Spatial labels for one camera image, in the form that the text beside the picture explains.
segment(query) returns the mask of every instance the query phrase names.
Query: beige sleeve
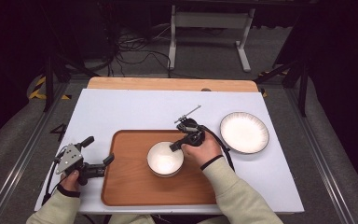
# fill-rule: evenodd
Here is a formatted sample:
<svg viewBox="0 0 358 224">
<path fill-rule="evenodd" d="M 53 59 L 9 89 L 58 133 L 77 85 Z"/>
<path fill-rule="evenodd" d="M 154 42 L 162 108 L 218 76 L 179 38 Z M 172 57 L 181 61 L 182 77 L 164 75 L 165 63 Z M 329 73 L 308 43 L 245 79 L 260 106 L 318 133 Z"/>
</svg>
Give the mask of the beige sleeve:
<svg viewBox="0 0 358 224">
<path fill-rule="evenodd" d="M 110 217 L 109 224 L 154 224 L 150 215 L 136 214 L 113 214 Z"/>
<path fill-rule="evenodd" d="M 282 223 L 263 197 L 240 179 L 224 158 L 211 163 L 203 173 L 213 186 L 217 205 L 230 223 Z"/>
<path fill-rule="evenodd" d="M 70 224 L 74 223 L 80 206 L 79 198 L 64 196 L 55 191 L 53 196 L 33 215 L 27 224 Z"/>
</svg>

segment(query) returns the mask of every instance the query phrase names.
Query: wooden table edge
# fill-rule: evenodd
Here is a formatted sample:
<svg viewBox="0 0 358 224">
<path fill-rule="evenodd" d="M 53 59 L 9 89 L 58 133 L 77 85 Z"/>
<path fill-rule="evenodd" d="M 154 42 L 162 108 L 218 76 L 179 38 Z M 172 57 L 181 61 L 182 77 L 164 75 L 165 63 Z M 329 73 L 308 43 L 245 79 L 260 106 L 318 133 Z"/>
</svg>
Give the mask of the wooden table edge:
<svg viewBox="0 0 358 224">
<path fill-rule="evenodd" d="M 88 89 L 145 91 L 258 92 L 252 80 L 185 79 L 153 77 L 92 77 Z"/>
</svg>

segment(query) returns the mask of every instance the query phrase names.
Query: black wall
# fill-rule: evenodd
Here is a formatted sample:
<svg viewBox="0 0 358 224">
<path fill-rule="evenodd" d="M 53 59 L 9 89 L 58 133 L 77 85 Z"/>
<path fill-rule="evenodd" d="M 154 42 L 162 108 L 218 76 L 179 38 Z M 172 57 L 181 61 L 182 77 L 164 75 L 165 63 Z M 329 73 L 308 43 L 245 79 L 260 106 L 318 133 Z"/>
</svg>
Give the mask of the black wall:
<svg viewBox="0 0 358 224">
<path fill-rule="evenodd" d="M 0 128 L 27 103 L 29 83 L 43 58 L 21 2 L 0 1 Z"/>
<path fill-rule="evenodd" d="M 320 26 L 316 32 L 326 35 L 312 57 L 310 75 L 319 101 L 358 173 L 358 1 L 337 1 Z"/>
</svg>

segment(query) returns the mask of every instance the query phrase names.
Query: plate rim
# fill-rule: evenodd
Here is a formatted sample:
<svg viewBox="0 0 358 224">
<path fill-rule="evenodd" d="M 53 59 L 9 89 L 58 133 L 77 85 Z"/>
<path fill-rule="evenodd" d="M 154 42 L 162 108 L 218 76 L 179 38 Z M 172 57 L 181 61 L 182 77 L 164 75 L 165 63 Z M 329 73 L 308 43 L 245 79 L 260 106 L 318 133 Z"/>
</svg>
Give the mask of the plate rim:
<svg viewBox="0 0 358 224">
<path fill-rule="evenodd" d="M 232 147 L 232 146 L 227 142 L 227 140 L 226 140 L 225 137 L 223 136 L 222 124 L 223 124 L 223 121 L 224 121 L 228 116 L 232 116 L 233 114 L 246 114 L 246 115 L 250 115 L 250 116 L 252 116 L 252 117 L 258 119 L 258 120 L 263 124 L 263 126 L 266 128 L 266 131 L 267 131 L 267 134 L 268 134 L 268 135 L 267 135 L 268 139 L 267 139 L 267 143 L 266 143 L 261 149 L 255 151 L 255 152 L 244 152 L 244 151 L 240 151 L 240 150 L 238 150 L 238 149 Z M 229 114 L 225 115 L 225 116 L 222 118 L 222 120 L 220 120 L 220 135 L 222 136 L 223 141 L 225 141 L 225 143 L 228 145 L 228 147 L 229 147 L 230 149 L 235 150 L 236 152 L 239 152 L 239 153 L 241 153 L 241 154 L 249 154 L 249 155 L 250 155 L 250 154 L 258 153 L 258 152 L 264 150 L 264 148 L 266 148 L 267 145 L 269 144 L 269 129 L 267 128 L 267 125 L 266 125 L 266 124 L 263 122 L 263 120 L 261 120 L 259 117 L 255 116 L 255 115 L 253 115 L 253 114 L 251 114 L 251 113 L 244 112 L 244 111 L 232 112 L 232 113 L 229 113 Z"/>
</svg>

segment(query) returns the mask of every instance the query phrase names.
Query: white table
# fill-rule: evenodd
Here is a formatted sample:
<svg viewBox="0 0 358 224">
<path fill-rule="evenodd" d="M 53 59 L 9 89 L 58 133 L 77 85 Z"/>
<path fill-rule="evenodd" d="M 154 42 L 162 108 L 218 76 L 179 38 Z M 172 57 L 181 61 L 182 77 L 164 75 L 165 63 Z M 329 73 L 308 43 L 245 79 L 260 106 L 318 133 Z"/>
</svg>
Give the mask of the white table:
<svg viewBox="0 0 358 224">
<path fill-rule="evenodd" d="M 201 105 L 201 108 L 189 117 L 207 126 L 219 137 L 220 121 L 232 112 L 251 113 L 266 124 L 269 143 L 264 150 L 253 155 L 230 151 L 236 173 L 266 199 L 274 212 L 303 212 L 296 185 L 259 92 L 85 89 L 80 95 L 58 151 L 68 144 L 81 142 L 92 135 L 95 141 L 83 148 L 82 154 L 88 163 L 101 163 L 108 156 L 115 132 L 174 130 L 173 122 L 197 105 Z M 51 188 L 58 183 L 59 178 L 58 175 L 53 177 Z M 35 210 L 40 208 L 47 179 Z M 80 213 L 221 214 L 216 205 L 105 206 L 101 201 L 102 186 L 103 178 L 92 178 L 81 188 Z"/>
</svg>

